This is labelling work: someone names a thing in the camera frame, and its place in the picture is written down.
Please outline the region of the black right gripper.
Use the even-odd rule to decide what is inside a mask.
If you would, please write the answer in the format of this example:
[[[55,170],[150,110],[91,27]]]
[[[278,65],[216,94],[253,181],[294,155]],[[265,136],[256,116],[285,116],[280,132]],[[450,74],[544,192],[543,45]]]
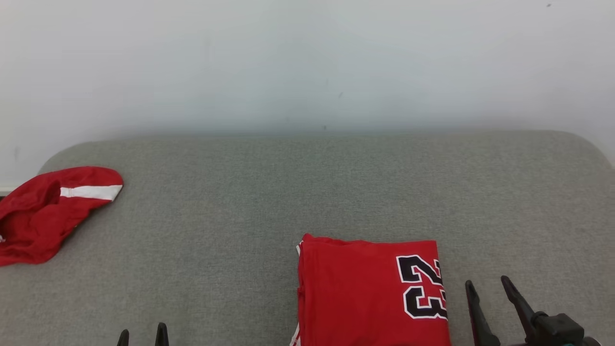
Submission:
[[[509,276],[501,276],[509,301],[514,305],[525,332],[525,346],[600,346],[585,329],[564,313],[547,315],[534,311],[521,295]],[[480,298],[471,280],[464,284],[468,313],[475,346],[500,346],[499,338],[492,333],[480,307]]]

